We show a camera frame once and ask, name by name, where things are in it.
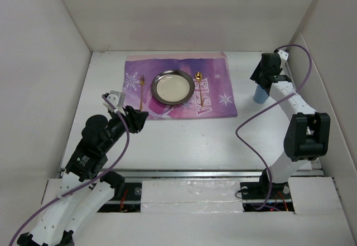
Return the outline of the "blue plastic cup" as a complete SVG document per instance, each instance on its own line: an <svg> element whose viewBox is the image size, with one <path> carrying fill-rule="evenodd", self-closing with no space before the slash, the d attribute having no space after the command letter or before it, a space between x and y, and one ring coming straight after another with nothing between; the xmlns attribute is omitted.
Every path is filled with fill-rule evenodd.
<svg viewBox="0 0 357 246"><path fill-rule="evenodd" d="M269 95L265 91L265 89L263 87L261 87L260 85L257 85L255 93L254 93L253 100L257 104L263 104L263 103L265 103L267 101L268 98L269 98Z"/></svg>

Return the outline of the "gold fork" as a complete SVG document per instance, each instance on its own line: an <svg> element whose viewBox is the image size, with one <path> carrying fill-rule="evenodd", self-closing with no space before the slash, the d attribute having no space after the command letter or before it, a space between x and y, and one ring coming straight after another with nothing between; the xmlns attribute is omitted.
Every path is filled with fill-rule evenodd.
<svg viewBox="0 0 357 246"><path fill-rule="evenodd" d="M140 76L140 86L141 86L141 96L140 96L140 105L139 105L139 109L143 110L143 88L145 86L145 78L144 75Z"/></svg>

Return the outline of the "steel plate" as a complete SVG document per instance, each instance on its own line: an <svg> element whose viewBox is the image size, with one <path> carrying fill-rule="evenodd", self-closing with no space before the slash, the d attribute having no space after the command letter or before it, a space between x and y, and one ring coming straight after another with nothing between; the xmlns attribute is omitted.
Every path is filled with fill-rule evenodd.
<svg viewBox="0 0 357 246"><path fill-rule="evenodd" d="M188 101L195 91L193 78L181 70L166 70L152 81L151 93L160 103L179 105Z"/></svg>

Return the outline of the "purple Elsa placemat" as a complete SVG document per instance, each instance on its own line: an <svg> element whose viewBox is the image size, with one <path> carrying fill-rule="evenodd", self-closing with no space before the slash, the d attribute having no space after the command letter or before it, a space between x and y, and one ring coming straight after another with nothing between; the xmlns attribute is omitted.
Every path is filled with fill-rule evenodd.
<svg viewBox="0 0 357 246"><path fill-rule="evenodd" d="M150 119L209 119L238 115L223 52L131 55L124 65L125 104Z"/></svg>

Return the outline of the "gold spoon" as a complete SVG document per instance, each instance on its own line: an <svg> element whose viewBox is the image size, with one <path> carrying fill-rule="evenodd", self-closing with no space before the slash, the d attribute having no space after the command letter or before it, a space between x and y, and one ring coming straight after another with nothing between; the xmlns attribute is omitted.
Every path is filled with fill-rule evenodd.
<svg viewBox="0 0 357 246"><path fill-rule="evenodd" d="M202 73L201 73L200 71L198 71L198 72L195 74L195 80L197 81L198 86L199 86L200 105L201 105L201 107L203 107L203 106L204 106L204 102L203 102L202 92L201 92Z"/></svg>

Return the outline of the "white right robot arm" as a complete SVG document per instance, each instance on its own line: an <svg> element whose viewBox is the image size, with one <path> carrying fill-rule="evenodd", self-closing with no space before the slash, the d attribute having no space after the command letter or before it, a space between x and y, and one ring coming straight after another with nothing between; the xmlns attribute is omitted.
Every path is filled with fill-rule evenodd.
<svg viewBox="0 0 357 246"><path fill-rule="evenodd" d="M329 144L330 116L317 112L296 93L291 79L281 73L287 59L288 53L282 50L263 53L250 77L257 83L254 101L263 104L273 98L280 102L279 106L290 120L283 153L259 178L257 190L265 198L282 190L288 179L307 162L324 156Z"/></svg>

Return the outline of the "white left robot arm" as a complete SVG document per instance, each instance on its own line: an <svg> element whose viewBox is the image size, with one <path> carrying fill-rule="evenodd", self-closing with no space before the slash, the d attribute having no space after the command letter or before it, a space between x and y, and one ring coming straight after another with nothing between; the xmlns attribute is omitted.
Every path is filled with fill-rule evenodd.
<svg viewBox="0 0 357 246"><path fill-rule="evenodd" d="M101 171L107 153L124 134L140 132L148 112L130 106L110 109L111 119L90 117L82 138L68 161L57 197L43 207L40 222L19 235L18 245L74 245L95 213L110 199L124 195L125 178Z"/></svg>

